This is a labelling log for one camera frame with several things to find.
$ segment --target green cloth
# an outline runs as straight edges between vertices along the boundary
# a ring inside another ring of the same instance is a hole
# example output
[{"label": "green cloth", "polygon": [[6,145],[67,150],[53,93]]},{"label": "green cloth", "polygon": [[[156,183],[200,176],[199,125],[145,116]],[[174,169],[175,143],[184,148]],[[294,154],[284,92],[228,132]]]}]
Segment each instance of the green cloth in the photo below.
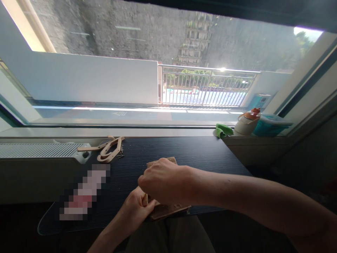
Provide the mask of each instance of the green cloth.
[{"label": "green cloth", "polygon": [[223,124],[217,124],[217,127],[215,128],[217,131],[217,136],[222,139],[223,137],[226,137],[227,135],[233,135],[233,129],[231,129],[229,126],[223,125]]}]

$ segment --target hand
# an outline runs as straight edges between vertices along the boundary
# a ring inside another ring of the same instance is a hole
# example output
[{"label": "hand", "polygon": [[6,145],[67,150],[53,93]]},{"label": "hand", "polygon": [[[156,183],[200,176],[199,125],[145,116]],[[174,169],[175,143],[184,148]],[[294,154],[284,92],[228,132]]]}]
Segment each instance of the hand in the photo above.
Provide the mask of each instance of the hand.
[{"label": "hand", "polygon": [[102,234],[113,232],[120,242],[130,236],[143,223],[146,217],[153,211],[156,200],[152,200],[147,206],[142,206],[145,193],[138,186],[126,198],[115,218],[102,231]]},{"label": "hand", "polygon": [[161,204],[189,204],[194,168],[161,158],[144,171],[138,185]]}]

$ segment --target balcony railing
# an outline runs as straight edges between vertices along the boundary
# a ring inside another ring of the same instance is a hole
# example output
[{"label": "balcony railing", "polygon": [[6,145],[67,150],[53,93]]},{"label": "balcony railing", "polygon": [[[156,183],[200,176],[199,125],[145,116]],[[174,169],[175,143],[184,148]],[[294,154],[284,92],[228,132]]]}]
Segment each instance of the balcony railing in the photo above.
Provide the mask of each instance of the balcony railing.
[{"label": "balcony railing", "polygon": [[162,67],[162,104],[240,106],[259,71]]}]

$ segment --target plastic bottle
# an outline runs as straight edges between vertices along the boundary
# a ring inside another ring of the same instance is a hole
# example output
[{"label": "plastic bottle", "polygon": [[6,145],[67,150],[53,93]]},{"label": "plastic bottle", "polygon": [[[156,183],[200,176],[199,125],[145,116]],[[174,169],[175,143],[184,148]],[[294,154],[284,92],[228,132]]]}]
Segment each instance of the plastic bottle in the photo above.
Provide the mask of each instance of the plastic bottle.
[{"label": "plastic bottle", "polygon": [[260,108],[254,108],[238,117],[234,130],[239,134],[251,135],[261,117]]}]

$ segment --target desk surface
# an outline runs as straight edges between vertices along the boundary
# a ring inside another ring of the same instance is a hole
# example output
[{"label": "desk surface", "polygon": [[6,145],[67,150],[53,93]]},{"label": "desk surface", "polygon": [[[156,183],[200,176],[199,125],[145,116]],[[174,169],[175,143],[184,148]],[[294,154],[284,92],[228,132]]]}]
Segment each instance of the desk surface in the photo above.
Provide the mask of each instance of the desk surface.
[{"label": "desk surface", "polygon": [[[104,228],[117,214],[129,193],[137,187],[137,180],[150,161],[161,157],[176,158],[178,165],[189,165],[205,171],[251,176],[224,142],[217,137],[166,137],[131,138],[123,141],[124,157],[111,162],[110,182],[102,191],[100,201],[87,221],[66,221],[66,231],[74,232],[93,228]],[[83,171],[98,164],[93,152]],[[189,215],[223,210],[217,207],[193,206]],[[60,233],[65,221],[58,221],[55,204],[41,219],[38,232],[41,235]]]}]

